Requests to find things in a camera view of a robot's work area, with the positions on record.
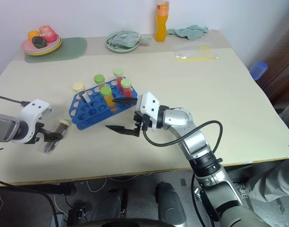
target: held test tube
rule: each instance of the held test tube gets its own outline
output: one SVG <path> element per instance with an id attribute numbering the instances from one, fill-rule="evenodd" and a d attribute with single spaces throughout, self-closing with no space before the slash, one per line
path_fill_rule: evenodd
<path id="1" fill-rule="evenodd" d="M 70 127 L 70 125 L 72 124 L 72 122 L 70 120 L 61 120 L 59 122 L 59 125 L 57 127 L 57 129 L 55 130 L 55 132 L 57 133 L 61 133 L 62 135 L 65 133 L 65 131 Z M 55 142 L 47 142 L 47 144 L 44 147 L 44 152 L 45 153 L 50 153 L 52 150 L 54 150 L 55 146 L 59 143 L 59 141 L 55 141 Z"/>

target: test tube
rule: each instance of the test tube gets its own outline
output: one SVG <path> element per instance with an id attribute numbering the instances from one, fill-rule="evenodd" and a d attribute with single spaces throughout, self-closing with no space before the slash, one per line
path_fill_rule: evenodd
<path id="1" fill-rule="evenodd" d="M 57 127 L 57 129 L 55 130 L 55 132 L 57 133 L 61 133 L 62 135 L 64 135 L 65 131 L 70 127 L 70 125 L 72 124 L 72 122 L 70 120 L 61 120 L 59 122 L 59 125 Z M 45 147 L 44 147 L 44 152 L 45 153 L 50 153 L 52 150 L 54 150 L 55 146 L 59 143 L 60 141 L 56 141 L 56 142 L 47 142 Z"/>
<path id="2" fill-rule="evenodd" d="M 109 86 L 105 86 L 100 89 L 100 93 L 102 94 L 103 98 L 105 99 L 105 102 L 108 107 L 114 107 L 116 103 L 113 102 L 113 95 L 112 90 Z"/>
<path id="3" fill-rule="evenodd" d="M 121 80 L 121 86 L 123 88 L 124 96 L 132 98 L 131 81 L 127 78 L 124 78 L 123 80 Z"/>
<path id="4" fill-rule="evenodd" d="M 102 74 L 97 74 L 94 76 L 94 81 L 97 83 L 99 89 L 105 86 L 105 77 Z"/>
<path id="5" fill-rule="evenodd" d="M 73 90 L 78 93 L 79 97 L 82 99 L 83 102 L 89 103 L 91 101 L 83 83 L 77 82 L 73 84 Z"/>
<path id="6" fill-rule="evenodd" d="M 121 80 L 123 80 L 123 69 L 114 69 L 113 74 L 117 79 L 117 85 L 119 88 L 122 88 L 121 86 Z"/>

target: pink plate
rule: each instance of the pink plate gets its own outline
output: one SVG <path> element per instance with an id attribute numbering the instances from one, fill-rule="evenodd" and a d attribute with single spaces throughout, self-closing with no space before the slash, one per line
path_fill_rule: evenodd
<path id="1" fill-rule="evenodd" d="M 57 35 L 57 39 L 54 42 L 46 43 L 46 46 L 43 48 L 37 48 L 34 46 L 34 44 L 30 40 L 27 39 L 27 40 L 23 41 L 21 47 L 25 52 L 28 52 L 28 53 L 45 51 L 45 50 L 49 49 L 51 46 L 53 46 L 55 44 L 57 45 L 59 40 L 60 40 L 60 37 L 59 37 L 59 35 Z"/>

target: test tube rack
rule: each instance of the test tube rack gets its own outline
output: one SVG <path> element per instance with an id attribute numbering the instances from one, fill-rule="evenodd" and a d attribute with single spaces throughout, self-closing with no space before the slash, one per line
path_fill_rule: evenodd
<path id="1" fill-rule="evenodd" d="M 112 90 L 114 98 L 124 97 L 123 90 L 118 88 L 117 81 L 115 79 L 105 83 Z M 77 125 L 79 130 L 86 129 L 94 124 L 97 124 L 109 117 L 112 117 L 126 109 L 133 107 L 132 105 L 126 106 L 116 103 L 114 107 L 108 107 L 103 96 L 99 92 L 98 86 L 92 87 L 87 90 L 88 95 L 91 98 L 91 102 L 84 103 L 78 94 L 73 98 L 72 104 L 70 105 L 69 114 L 72 122 Z M 137 92 L 132 87 L 132 96 L 137 98 Z"/>

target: beige tabletop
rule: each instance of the beige tabletop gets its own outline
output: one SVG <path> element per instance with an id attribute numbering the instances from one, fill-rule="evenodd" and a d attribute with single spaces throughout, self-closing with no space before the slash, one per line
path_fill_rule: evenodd
<path id="1" fill-rule="evenodd" d="M 192 43 L 168 37 L 163 44 L 153 41 L 128 54 L 110 52 L 103 41 L 101 37 L 89 38 L 86 54 L 67 61 L 26 63 L 18 54 L 0 76 L 0 95 L 50 103 L 53 111 L 42 122 L 46 129 L 54 130 L 59 120 L 69 118 L 73 83 L 81 81 L 87 88 L 94 87 L 95 74 L 104 74 L 109 81 L 114 78 L 112 70 L 120 67 L 138 94 L 150 91 L 162 105 L 188 109 L 196 125 L 209 120 L 222 122 L 224 132 L 216 156 L 223 158 L 224 165 L 289 157 L 288 128 L 218 32 L 211 31 Z M 211 44 L 219 58 L 175 59 L 177 46 L 196 46 L 196 42 Z M 18 104 L 0 100 L 1 114 L 17 116 L 20 110 Z M 0 151 L 0 180 L 50 183 L 190 168 L 177 145 L 158 148 L 142 135 L 121 135 L 105 127 L 116 124 L 132 129 L 133 114 L 134 108 L 130 108 L 82 131 L 73 124 L 50 155 L 43 153 L 42 139 L 35 145 L 0 143 L 4 148 Z M 218 131 L 217 125 L 202 129 L 212 147 Z M 148 136 L 156 142 L 174 139 L 164 130 L 149 130 Z"/>

